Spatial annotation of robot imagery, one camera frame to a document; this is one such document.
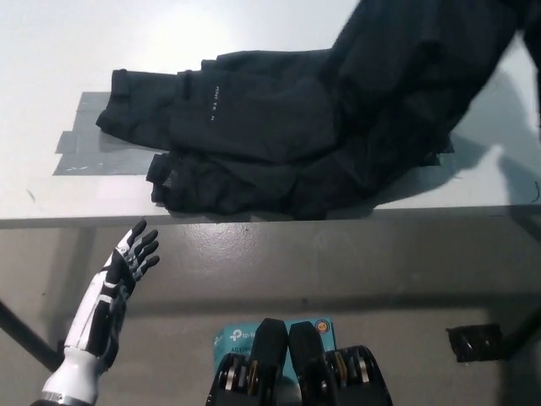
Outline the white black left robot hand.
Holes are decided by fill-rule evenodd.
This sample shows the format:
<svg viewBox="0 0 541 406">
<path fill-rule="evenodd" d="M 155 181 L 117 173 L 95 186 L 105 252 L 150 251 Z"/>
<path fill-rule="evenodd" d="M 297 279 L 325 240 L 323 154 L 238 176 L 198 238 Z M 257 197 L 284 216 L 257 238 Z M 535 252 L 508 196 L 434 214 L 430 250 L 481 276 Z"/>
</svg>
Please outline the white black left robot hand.
<svg viewBox="0 0 541 406">
<path fill-rule="evenodd" d="M 158 231 L 146 232 L 146 227 L 142 218 L 129 229 L 93 276 L 64 341 L 65 348 L 92 354 L 106 368 L 117 357 L 128 299 L 160 260 L 156 254 Z"/>
</svg>

